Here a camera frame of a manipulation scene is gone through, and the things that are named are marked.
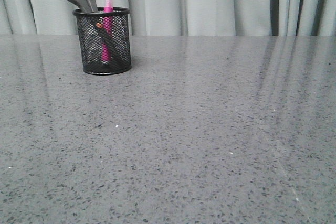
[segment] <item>pink highlighter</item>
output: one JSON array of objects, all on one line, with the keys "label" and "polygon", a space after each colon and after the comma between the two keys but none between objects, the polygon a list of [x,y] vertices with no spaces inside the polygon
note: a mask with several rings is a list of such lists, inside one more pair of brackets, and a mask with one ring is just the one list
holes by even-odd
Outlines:
[{"label": "pink highlighter", "polygon": [[[105,7],[104,7],[105,13],[111,13],[113,12],[113,0],[106,0],[105,1]],[[104,17],[103,18],[103,27],[104,29],[112,35],[112,17]],[[108,64],[111,59],[110,52],[108,50],[107,45],[103,44],[103,53],[101,56],[101,60],[103,64]]]}]

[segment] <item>countertop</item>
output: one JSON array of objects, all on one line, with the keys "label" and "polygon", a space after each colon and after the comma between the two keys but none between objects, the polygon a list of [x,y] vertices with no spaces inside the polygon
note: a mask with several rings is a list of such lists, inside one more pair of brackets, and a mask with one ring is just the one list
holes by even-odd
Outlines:
[{"label": "countertop", "polygon": [[1,223],[336,223],[335,37],[0,36]]}]

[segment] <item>pen holder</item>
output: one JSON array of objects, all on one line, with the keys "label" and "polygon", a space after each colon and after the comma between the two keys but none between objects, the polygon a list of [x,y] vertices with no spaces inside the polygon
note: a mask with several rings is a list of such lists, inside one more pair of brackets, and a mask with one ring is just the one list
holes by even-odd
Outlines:
[{"label": "pen holder", "polygon": [[117,74],[131,69],[129,9],[115,7],[113,12],[82,13],[77,19],[83,71],[89,74]]}]

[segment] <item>curtain fold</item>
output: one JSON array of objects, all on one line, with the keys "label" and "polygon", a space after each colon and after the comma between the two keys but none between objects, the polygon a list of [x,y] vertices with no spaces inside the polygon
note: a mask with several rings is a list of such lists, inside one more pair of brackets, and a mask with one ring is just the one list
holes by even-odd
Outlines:
[{"label": "curtain fold", "polygon": [[[334,36],[334,0],[115,0],[134,35]],[[97,0],[102,7],[104,0]],[[76,34],[66,0],[0,0],[0,34]]]}]

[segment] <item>desk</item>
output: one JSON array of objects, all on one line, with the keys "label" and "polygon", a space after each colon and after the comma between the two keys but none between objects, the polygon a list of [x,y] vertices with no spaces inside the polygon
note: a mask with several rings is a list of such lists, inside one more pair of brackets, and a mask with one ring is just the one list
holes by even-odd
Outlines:
[{"label": "desk", "polygon": [[4,223],[335,223],[335,37],[0,36]]}]

